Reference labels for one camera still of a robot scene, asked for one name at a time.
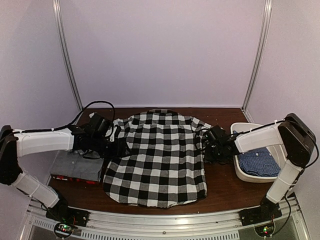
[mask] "white bin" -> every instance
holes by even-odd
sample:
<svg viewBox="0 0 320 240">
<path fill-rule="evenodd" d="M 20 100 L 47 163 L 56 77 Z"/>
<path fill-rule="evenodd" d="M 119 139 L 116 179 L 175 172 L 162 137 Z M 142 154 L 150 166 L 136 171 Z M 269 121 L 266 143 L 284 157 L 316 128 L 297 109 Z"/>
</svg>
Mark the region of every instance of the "white bin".
<svg viewBox="0 0 320 240">
<path fill-rule="evenodd" d="M 261 126 L 260 124 L 255 124 L 255 123 L 236 122 L 231 125 L 230 129 L 231 129 L 231 133 L 233 133 L 233 131 L 237 131 L 239 133 L 239 132 L 245 132 L 260 126 Z M 274 146 L 268 146 L 267 149 L 273 156 L 276 163 L 282 169 L 287 160 L 283 147 L 281 145 L 274 145 Z M 233 163 L 235 167 L 235 173 L 238 176 L 238 178 L 240 178 L 242 181 L 250 182 L 250 183 L 270 183 L 277 179 L 276 176 L 265 177 L 265 176 L 252 176 L 252 175 L 246 174 L 241 170 L 239 166 L 238 156 L 234 156 Z"/>
</svg>

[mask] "gray folded shirt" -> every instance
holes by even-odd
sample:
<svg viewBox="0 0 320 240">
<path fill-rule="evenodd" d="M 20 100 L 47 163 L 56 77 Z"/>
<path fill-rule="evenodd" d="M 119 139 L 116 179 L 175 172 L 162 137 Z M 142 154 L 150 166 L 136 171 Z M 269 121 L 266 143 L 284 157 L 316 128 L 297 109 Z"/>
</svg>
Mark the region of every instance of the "gray folded shirt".
<svg viewBox="0 0 320 240">
<path fill-rule="evenodd" d="M 99 182 L 103 163 L 102 158 L 86 159 L 79 153 L 59 151 L 50 174 Z"/>
</svg>

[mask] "black and white checkered shirt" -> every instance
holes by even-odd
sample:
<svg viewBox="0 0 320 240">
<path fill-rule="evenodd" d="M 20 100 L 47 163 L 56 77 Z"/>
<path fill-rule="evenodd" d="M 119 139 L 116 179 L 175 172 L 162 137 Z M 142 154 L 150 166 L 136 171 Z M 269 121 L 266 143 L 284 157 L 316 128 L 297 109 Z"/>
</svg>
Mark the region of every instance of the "black and white checkered shirt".
<svg viewBox="0 0 320 240">
<path fill-rule="evenodd" d="M 170 208 L 206 197 L 200 136 L 209 124 L 170 110 L 151 110 L 114 124 L 131 153 L 108 164 L 103 189 L 110 198 Z"/>
</svg>

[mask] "blue checkered cloth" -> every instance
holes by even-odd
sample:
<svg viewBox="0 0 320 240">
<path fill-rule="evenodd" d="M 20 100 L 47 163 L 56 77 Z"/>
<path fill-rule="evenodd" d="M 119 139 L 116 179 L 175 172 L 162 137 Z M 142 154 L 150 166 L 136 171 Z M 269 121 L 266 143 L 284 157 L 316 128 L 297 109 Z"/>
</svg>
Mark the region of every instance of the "blue checkered cloth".
<svg viewBox="0 0 320 240">
<path fill-rule="evenodd" d="M 243 172 L 258 177 L 277 177 L 281 168 L 266 147 L 257 148 L 238 155 Z"/>
</svg>

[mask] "brown wooden surface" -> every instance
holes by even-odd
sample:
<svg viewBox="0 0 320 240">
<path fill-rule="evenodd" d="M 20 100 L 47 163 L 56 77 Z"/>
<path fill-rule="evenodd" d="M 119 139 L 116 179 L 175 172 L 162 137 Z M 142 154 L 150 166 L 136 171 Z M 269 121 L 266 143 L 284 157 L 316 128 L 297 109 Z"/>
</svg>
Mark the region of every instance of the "brown wooden surface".
<svg viewBox="0 0 320 240">
<path fill-rule="evenodd" d="M 150 108 L 117 108 L 116 118 L 127 118 L 145 112 Z M 234 122 L 246 122 L 238 108 L 171 108 L 185 116 L 196 117 L 211 125 L 220 125 L 226 130 Z M 89 113 L 97 112 L 112 118 L 109 109 L 89 109 L 84 112 L 78 124 L 89 120 Z M 52 179 L 50 186 L 59 190 L 71 207 L 123 213 L 123 214 L 194 214 L 226 211 L 252 207 L 259 204 L 261 198 L 270 188 L 270 183 L 250 183 L 241 181 L 231 165 L 204 165 L 207 183 L 207 197 L 197 202 L 174 206 L 169 209 L 129 206 L 115 202 L 103 191 L 102 184 L 90 185 L 83 182 L 67 182 Z"/>
</svg>

